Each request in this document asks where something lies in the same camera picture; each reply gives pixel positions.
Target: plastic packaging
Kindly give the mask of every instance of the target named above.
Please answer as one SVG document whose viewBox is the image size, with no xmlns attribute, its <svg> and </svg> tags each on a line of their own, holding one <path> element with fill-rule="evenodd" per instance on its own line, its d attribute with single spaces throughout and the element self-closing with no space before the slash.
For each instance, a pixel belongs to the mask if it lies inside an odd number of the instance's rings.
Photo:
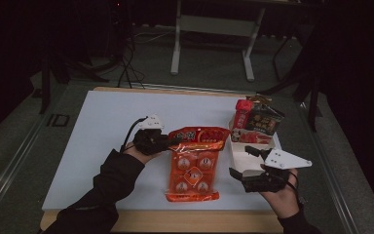
<svg viewBox="0 0 374 234">
<path fill-rule="evenodd" d="M 170 202 L 198 202 L 217 200 L 213 187 L 219 151 L 224 148 L 230 131 L 219 127 L 186 127 L 168 134 L 181 137 L 172 146 L 171 171 L 167 200 Z"/>
</svg>

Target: black device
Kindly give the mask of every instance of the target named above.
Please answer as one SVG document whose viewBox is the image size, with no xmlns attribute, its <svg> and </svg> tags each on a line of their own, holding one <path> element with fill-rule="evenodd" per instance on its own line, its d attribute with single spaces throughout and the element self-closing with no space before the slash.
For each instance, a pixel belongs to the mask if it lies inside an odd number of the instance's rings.
<svg viewBox="0 0 374 234">
<path fill-rule="evenodd" d="M 127 142 L 135 125 L 147 120 L 148 118 L 149 117 L 147 116 L 145 118 L 138 119 L 132 124 L 129 132 L 127 133 L 124 144 L 121 146 L 121 153 L 126 150 Z M 168 135 L 162 135 L 162 130 L 159 128 L 161 126 L 160 123 L 150 124 L 157 125 L 158 128 L 153 127 L 151 129 L 140 129 L 135 133 L 132 143 L 139 152 L 145 155 L 153 155 L 167 150 L 171 145 L 176 145 L 181 142 L 181 138 L 168 139 Z"/>
<path fill-rule="evenodd" d="M 262 157 L 263 160 L 269 156 L 270 150 L 260 150 L 247 145 L 244 151 L 256 156 Z M 229 169 L 230 176 L 240 181 L 244 187 L 245 192 L 278 192 L 288 184 L 289 170 L 281 170 L 268 166 L 264 166 L 265 172 L 261 175 L 243 176 L 233 168 Z"/>
</svg>

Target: food box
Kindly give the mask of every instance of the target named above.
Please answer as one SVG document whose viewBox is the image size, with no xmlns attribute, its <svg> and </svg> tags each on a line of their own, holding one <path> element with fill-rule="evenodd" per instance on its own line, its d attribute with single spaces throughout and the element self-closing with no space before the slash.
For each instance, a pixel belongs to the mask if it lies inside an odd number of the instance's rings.
<svg viewBox="0 0 374 234">
<path fill-rule="evenodd" d="M 269 144 L 233 142 L 230 137 L 228 140 L 231 143 L 232 168 L 243 174 L 243 176 L 259 176 L 264 172 L 260 167 L 260 164 L 264 164 L 263 158 L 245 152 L 244 148 L 247 145 L 264 150 L 275 147 L 280 148 L 280 143 L 276 136 L 273 136 Z"/>
<path fill-rule="evenodd" d="M 283 118 L 284 114 L 266 101 L 239 99 L 230 126 L 231 141 L 268 145 Z"/>
</svg>

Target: black sleeve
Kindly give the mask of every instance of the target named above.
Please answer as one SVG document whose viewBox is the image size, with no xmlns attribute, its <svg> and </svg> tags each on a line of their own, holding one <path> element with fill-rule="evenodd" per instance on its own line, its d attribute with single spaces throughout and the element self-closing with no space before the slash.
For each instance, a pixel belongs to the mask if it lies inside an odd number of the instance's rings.
<svg viewBox="0 0 374 234">
<path fill-rule="evenodd" d="M 112 150 L 93 178 L 93 189 L 59 212 L 45 234 L 109 234 L 118 219 L 115 203 L 129 196 L 144 164 Z"/>
<path fill-rule="evenodd" d="M 283 234 L 321 234 L 306 220 L 303 211 L 288 218 L 278 218 L 283 227 Z"/>
</svg>

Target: chair leg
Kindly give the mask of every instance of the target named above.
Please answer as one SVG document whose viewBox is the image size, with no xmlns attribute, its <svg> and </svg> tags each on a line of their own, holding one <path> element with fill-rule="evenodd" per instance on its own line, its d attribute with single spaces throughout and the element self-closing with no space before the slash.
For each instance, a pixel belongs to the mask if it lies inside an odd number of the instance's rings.
<svg viewBox="0 0 374 234">
<path fill-rule="evenodd" d="M 291 72 L 288 72 L 286 74 L 286 76 L 284 77 L 284 80 L 280 83 L 278 83 L 276 86 L 272 87 L 272 88 L 269 88 L 267 90 L 263 90 L 263 91 L 256 91 L 257 94 L 260 94 L 260 95 L 272 95 L 282 89 L 285 89 L 291 85 L 294 85 L 294 84 L 297 84 L 297 83 L 300 83 L 302 80 L 306 79 L 305 77 L 308 76 L 308 74 L 305 74 L 305 73 L 302 73 L 302 74 L 299 74 L 299 75 L 293 75 L 293 76 L 289 76 Z"/>
<path fill-rule="evenodd" d="M 40 114 L 45 113 L 51 102 L 51 70 L 50 70 L 50 58 L 48 53 L 47 44 L 44 45 L 43 55 L 41 60 L 42 68 L 42 103 Z"/>
<path fill-rule="evenodd" d="M 306 99 L 312 90 L 313 79 L 314 77 L 310 72 L 300 78 L 299 85 L 293 93 L 293 99 L 295 101 L 304 101 Z"/>
<path fill-rule="evenodd" d="M 315 120 L 316 120 L 317 111 L 318 111 L 319 85 L 320 85 L 320 79 L 317 76 L 314 76 L 314 81 L 313 81 L 312 91 L 311 91 L 311 103 L 309 105 L 309 115 L 308 115 L 308 123 L 314 132 L 317 131 Z"/>
<path fill-rule="evenodd" d="M 279 52 L 281 51 L 281 49 L 283 49 L 284 45 L 287 43 L 287 41 L 290 39 L 290 37 L 286 37 L 286 39 L 281 43 L 280 47 L 276 50 L 275 54 L 273 55 L 273 60 L 272 60 L 272 64 L 273 64 L 273 68 L 275 70 L 275 74 L 276 74 L 276 78 L 279 80 L 279 81 L 282 81 L 283 78 L 281 78 L 279 76 L 279 72 L 278 72 L 278 66 L 276 65 L 276 57 L 278 56 Z"/>
</svg>

